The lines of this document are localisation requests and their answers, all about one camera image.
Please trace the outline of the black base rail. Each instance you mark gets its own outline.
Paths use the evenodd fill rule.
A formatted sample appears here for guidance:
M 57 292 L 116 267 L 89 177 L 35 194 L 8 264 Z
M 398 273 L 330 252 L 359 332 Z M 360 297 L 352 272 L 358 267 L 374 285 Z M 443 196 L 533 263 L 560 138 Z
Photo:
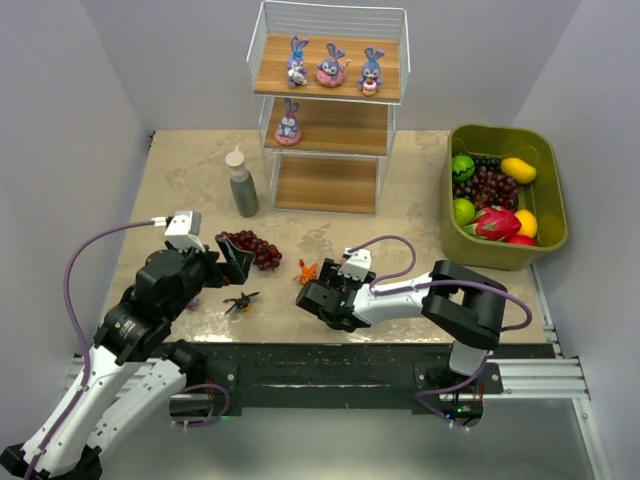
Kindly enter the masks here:
M 400 344 L 163 345 L 148 360 L 118 366 L 99 354 L 91 393 L 107 406 L 147 413 L 167 403 L 177 421 L 252 408 L 441 411 L 477 422 L 491 400 L 586 400 L 581 365 L 549 345 L 510 345 L 465 381 L 444 347 Z

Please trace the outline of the pink dragon fruit toy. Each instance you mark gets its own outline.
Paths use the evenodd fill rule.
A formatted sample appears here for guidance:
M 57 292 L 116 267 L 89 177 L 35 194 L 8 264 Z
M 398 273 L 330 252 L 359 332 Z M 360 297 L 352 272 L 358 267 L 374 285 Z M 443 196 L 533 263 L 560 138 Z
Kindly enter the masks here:
M 475 238 L 488 241 L 503 241 L 515 235 L 521 228 L 521 222 L 510 210 L 491 206 L 479 210 L 462 230 Z

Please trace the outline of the small purple bunny toy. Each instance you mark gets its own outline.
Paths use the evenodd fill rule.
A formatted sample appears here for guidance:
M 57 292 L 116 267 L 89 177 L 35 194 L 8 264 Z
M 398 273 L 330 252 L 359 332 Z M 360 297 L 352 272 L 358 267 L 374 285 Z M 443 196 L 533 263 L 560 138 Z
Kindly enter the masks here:
M 361 68 L 358 89 L 367 97 L 374 96 L 381 89 L 380 59 L 385 55 L 383 49 L 368 46 L 364 49 L 366 61 Z

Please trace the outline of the orange fruit toy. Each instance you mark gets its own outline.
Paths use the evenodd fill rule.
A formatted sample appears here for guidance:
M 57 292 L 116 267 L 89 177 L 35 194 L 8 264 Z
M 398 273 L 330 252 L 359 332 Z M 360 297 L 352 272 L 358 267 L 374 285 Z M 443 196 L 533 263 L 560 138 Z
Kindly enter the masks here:
M 534 238 L 538 232 L 538 222 L 535 215 L 526 209 L 517 210 L 514 216 L 520 222 L 520 229 L 517 232 L 520 236 Z

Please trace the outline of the dark grapes in bin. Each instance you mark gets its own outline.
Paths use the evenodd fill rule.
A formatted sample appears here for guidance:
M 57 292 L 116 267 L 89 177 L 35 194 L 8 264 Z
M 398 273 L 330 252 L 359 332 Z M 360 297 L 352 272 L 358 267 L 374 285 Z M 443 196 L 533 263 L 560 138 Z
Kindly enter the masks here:
M 502 172 L 501 160 L 492 156 L 469 156 L 475 162 L 475 173 L 461 183 L 452 180 L 453 198 L 470 200 L 476 210 L 500 206 L 515 212 L 519 206 L 518 184 Z

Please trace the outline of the yellow mango toy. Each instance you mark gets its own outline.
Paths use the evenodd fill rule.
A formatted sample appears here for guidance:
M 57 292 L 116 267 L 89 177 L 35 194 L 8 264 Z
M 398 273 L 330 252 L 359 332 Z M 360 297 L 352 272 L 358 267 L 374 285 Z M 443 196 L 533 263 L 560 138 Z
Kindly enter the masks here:
M 519 184 L 530 184 L 537 177 L 537 170 L 518 157 L 509 157 L 501 161 L 501 170 Z

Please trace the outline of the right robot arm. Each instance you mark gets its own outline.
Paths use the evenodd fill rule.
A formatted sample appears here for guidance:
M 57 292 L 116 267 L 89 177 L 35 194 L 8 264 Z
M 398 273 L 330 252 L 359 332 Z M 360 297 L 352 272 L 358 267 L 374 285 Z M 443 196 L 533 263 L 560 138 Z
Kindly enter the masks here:
M 470 377 L 497 348 L 507 289 L 454 262 L 440 260 L 414 279 L 372 287 L 370 261 L 324 261 L 319 277 L 296 297 L 297 307 L 333 330 L 353 332 L 382 322 L 424 317 L 454 338 L 449 369 Z

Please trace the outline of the green plastic bin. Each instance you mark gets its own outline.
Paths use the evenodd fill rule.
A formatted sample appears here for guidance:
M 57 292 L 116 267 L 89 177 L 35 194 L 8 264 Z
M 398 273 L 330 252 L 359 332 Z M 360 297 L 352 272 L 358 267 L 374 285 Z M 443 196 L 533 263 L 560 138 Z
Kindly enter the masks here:
M 448 137 L 440 238 L 455 262 L 520 270 L 568 239 L 551 144 L 514 127 L 465 124 Z

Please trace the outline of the black bat-like toy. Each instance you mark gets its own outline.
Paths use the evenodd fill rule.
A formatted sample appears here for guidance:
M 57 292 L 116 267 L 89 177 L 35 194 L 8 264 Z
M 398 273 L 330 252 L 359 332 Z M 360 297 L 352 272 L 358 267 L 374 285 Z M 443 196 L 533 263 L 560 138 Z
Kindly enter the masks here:
M 251 309 L 254 299 L 259 295 L 259 292 L 252 292 L 245 294 L 242 292 L 237 298 L 227 298 L 223 302 L 229 304 L 229 308 L 225 311 L 225 315 L 232 313 L 245 313 Z

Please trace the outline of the red fruit toy in bin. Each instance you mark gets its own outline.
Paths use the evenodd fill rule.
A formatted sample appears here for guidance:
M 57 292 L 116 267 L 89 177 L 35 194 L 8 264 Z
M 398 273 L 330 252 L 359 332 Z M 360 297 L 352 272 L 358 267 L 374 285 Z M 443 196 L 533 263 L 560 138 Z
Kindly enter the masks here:
M 505 242 L 509 244 L 529 246 L 529 247 L 535 247 L 537 245 L 537 242 L 534 238 L 526 235 L 520 235 L 520 234 L 516 234 L 508 237 L 505 240 Z

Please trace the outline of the green soap dispenser bottle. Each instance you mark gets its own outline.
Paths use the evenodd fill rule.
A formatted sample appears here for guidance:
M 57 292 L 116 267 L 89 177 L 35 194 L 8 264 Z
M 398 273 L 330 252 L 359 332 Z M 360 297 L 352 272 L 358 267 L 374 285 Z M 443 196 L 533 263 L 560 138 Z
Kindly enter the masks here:
M 259 199 L 253 177 L 246 167 L 245 156 L 238 146 L 226 155 L 225 164 L 229 168 L 230 187 L 239 214 L 245 218 L 256 215 Z

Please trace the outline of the orange dragon toy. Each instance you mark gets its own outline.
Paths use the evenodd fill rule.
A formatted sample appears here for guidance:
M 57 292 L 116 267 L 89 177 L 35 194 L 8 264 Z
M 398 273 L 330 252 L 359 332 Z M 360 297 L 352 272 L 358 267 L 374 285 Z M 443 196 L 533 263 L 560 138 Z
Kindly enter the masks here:
M 307 265 L 303 259 L 300 259 L 299 266 L 301 269 L 301 273 L 293 278 L 294 281 L 297 281 L 300 285 L 305 285 L 309 281 L 315 280 L 317 278 L 319 267 L 317 263 Z

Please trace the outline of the green lime toy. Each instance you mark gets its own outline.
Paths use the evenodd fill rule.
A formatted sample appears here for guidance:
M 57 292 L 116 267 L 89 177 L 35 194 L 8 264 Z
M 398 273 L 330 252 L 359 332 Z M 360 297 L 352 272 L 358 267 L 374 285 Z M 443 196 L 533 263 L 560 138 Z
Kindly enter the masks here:
M 453 216 L 459 227 L 468 225 L 475 217 L 474 204 L 465 198 L 456 198 L 452 202 Z

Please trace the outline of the purple bunny blue bow toy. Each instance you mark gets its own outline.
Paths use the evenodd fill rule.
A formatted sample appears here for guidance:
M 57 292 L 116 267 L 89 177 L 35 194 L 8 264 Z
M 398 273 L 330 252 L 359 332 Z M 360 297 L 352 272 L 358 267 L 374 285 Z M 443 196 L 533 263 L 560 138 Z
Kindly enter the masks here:
M 309 44 L 308 39 L 294 35 L 290 41 L 291 54 L 286 61 L 287 85 L 289 88 L 305 86 L 307 84 L 307 69 L 304 60 L 304 49 Z

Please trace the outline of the green watermelon ball toy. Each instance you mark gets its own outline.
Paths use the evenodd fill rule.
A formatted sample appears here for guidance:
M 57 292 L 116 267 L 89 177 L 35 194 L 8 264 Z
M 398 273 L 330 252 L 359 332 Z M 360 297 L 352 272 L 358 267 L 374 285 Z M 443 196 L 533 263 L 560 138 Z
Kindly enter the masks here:
M 464 182 L 475 173 L 475 162 L 469 155 L 456 155 L 452 158 L 451 171 L 454 183 Z

